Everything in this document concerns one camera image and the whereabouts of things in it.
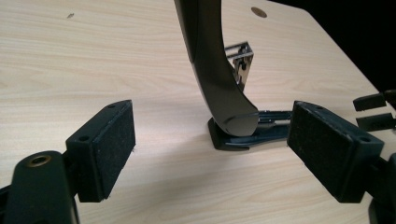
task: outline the screw hole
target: screw hole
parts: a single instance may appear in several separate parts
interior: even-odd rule
[[[34,158],[30,159],[27,162],[27,166],[29,166],[29,167],[37,167],[37,166],[44,165],[44,164],[46,164],[49,161],[50,161],[50,156],[49,155],[41,155],[41,156],[37,156],[37,157],[34,157]]]
[[[267,13],[257,7],[252,7],[251,11],[258,17],[267,18]]]
[[[84,135],[84,136],[81,136],[81,137],[78,139],[78,141],[85,142],[85,141],[87,141],[88,139],[90,139],[90,137],[87,136],[87,135]]]

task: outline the light wood tabletop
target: light wood tabletop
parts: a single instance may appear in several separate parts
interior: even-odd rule
[[[355,98],[377,91],[307,12],[223,1],[222,26],[226,46],[247,40],[253,48],[245,95],[261,110],[301,100],[354,124],[394,112],[355,112]],[[338,203],[286,141],[213,148],[172,0],[1,1],[0,188],[20,160],[64,152],[88,119],[126,99],[134,152],[108,200],[78,203],[81,223],[368,223],[371,196]],[[386,142],[387,160],[395,133],[373,135]]]

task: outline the black plastic housing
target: black plastic housing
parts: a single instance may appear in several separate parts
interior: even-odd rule
[[[384,143],[319,105],[296,101],[288,145],[340,203],[359,203]]]

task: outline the textured black pad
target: textured black pad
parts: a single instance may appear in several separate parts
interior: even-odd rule
[[[384,143],[331,111],[294,103],[288,145],[340,203],[359,203]]]
[[[135,145],[130,100],[108,105],[66,140],[81,202],[108,198]]]

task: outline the black plastic part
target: black plastic part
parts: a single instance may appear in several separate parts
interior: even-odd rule
[[[319,105],[296,101],[288,145],[340,203],[359,203],[384,143]]]
[[[235,137],[225,133],[213,120],[207,123],[215,149],[225,151],[244,151],[262,143],[285,140],[288,137],[289,124],[271,128],[257,128],[251,136]]]
[[[5,223],[78,223],[61,153],[44,151],[17,164]]]
[[[4,215],[6,214],[7,198],[9,193],[9,186],[0,189],[0,223],[4,222]]]
[[[385,100],[394,105],[396,104],[396,90],[384,91]]]
[[[372,200],[369,206],[369,219],[371,224],[394,224],[396,223],[395,214],[389,211],[376,200]]]
[[[135,145],[130,100],[108,105],[66,140],[65,157],[76,164],[79,200],[108,198]]]
[[[366,132],[394,129],[396,126],[396,119],[390,113],[357,118],[356,121]]]
[[[220,0],[175,0],[190,62],[209,110],[227,134],[250,136],[259,111],[239,89],[227,60]]]
[[[373,95],[362,96],[353,101],[356,111],[368,110],[386,106],[384,94],[378,93]]]

